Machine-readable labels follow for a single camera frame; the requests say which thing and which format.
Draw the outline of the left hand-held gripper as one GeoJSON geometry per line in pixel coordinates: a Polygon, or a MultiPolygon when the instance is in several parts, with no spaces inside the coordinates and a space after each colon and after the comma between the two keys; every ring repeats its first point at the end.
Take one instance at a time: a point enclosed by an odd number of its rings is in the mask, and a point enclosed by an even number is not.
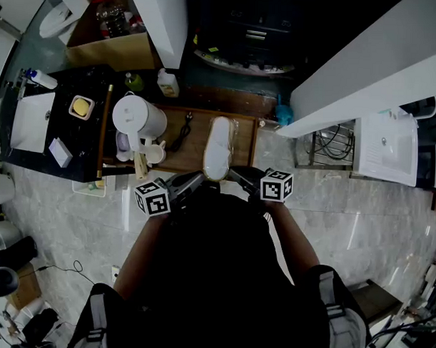
{"type": "Polygon", "coordinates": [[[134,190],[137,206],[146,217],[181,211],[204,180],[205,175],[199,170],[143,182],[134,190]]]}

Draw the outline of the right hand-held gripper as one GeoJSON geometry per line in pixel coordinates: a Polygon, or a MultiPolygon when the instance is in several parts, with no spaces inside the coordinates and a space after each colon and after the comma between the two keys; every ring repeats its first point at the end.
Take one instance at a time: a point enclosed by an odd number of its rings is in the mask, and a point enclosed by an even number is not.
{"type": "Polygon", "coordinates": [[[293,176],[271,168],[261,170],[249,167],[244,167],[240,174],[240,166],[233,166],[227,179],[239,182],[252,199],[283,203],[293,193],[293,176]]]}

